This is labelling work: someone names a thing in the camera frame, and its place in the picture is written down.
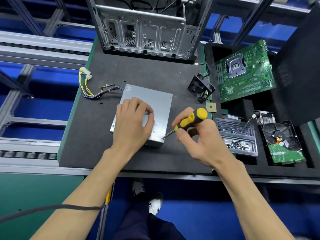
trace person's left hand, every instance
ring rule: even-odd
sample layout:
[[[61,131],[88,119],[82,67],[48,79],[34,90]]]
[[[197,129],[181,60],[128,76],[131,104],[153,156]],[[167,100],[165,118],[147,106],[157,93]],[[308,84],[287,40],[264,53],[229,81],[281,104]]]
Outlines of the person's left hand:
[[[142,127],[142,118],[146,111],[149,113],[148,121],[145,127]],[[125,153],[130,160],[150,137],[154,123],[154,113],[150,105],[136,97],[125,99],[123,104],[117,106],[112,148]]]

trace green pcb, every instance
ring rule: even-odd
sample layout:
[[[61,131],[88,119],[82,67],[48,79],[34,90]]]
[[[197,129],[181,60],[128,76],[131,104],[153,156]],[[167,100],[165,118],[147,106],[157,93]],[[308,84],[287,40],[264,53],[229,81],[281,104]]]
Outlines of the green pcb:
[[[221,102],[276,87],[264,40],[217,61],[215,66]]]
[[[302,151],[289,151],[279,144],[268,145],[268,148],[275,164],[299,163],[306,159]]]

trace screwdriver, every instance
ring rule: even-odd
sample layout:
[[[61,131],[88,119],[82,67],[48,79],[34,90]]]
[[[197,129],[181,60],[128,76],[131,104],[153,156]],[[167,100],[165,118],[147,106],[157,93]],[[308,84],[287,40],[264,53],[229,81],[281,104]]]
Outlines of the screwdriver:
[[[188,128],[195,127],[196,124],[204,121],[208,116],[208,113],[205,109],[199,108],[196,111],[194,110],[187,118],[183,119],[180,124],[174,127],[174,130],[166,134],[161,139],[164,140],[166,137],[170,136],[172,133],[176,132],[178,129],[184,129],[185,131]]]

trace screwdriver handle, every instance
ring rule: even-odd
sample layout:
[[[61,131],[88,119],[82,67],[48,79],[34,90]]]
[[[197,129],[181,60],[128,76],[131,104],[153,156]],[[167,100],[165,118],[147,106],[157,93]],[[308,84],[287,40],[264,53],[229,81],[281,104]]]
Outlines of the screwdriver handle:
[[[207,116],[208,112],[203,108],[194,110],[186,119],[183,119],[178,125],[174,127],[174,131],[176,132],[179,128],[182,128],[185,131],[188,128],[193,128],[196,124],[204,121]]]

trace shoe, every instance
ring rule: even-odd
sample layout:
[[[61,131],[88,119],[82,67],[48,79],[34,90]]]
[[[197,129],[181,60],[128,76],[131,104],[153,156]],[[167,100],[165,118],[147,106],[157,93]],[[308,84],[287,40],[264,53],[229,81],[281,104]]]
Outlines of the shoe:
[[[158,214],[163,202],[163,195],[160,192],[154,194],[152,199],[149,201],[149,213],[156,215]]]
[[[136,177],[133,179],[132,191],[133,191],[134,196],[136,196],[140,193],[144,193],[144,182],[143,182],[142,178]]]

